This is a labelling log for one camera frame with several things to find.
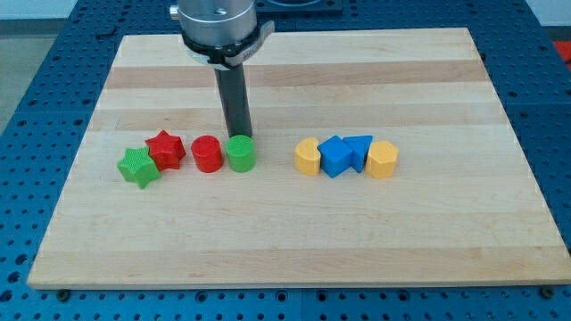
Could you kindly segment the grey clamp tool mount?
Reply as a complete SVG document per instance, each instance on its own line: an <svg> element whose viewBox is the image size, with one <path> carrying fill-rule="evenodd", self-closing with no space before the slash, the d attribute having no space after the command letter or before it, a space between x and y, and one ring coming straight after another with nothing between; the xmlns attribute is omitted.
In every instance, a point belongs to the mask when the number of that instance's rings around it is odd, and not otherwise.
<svg viewBox="0 0 571 321"><path fill-rule="evenodd" d="M274 21L256 26L245 39L230 45L202 45L186 35L181 36L190 55L202 65L211 66L216 70L231 70L253 57L262 47L266 38L275 31Z"/></svg>

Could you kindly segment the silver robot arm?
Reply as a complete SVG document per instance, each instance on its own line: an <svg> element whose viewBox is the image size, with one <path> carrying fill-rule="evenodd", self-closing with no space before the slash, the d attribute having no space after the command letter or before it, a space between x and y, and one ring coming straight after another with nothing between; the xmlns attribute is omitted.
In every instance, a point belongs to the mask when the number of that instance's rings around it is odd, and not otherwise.
<svg viewBox="0 0 571 321"><path fill-rule="evenodd" d="M244 62L275 31L258 22L254 0L178 0L170 17L197 62L213 68L230 137L252 135Z"/></svg>

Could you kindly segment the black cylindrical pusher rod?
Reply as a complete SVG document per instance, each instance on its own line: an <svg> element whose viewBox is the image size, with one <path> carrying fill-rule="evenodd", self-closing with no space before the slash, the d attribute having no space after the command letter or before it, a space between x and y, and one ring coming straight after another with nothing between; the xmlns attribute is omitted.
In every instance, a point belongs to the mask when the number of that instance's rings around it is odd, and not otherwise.
<svg viewBox="0 0 571 321"><path fill-rule="evenodd" d="M221 106L229 137L252 136L252 122L244 77L244 67L215 70Z"/></svg>

